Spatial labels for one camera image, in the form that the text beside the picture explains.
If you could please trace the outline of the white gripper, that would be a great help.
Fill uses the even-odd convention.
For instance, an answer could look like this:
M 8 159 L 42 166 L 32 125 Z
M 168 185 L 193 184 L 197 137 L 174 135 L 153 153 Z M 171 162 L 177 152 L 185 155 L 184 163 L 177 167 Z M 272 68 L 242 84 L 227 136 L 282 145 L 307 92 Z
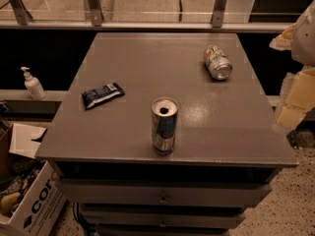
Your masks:
M 296 24 L 273 38 L 269 46 L 279 51 L 291 49 L 293 60 L 308 65 L 297 74 L 287 73 L 283 79 L 273 128 L 288 134 L 315 107 L 315 0 Z

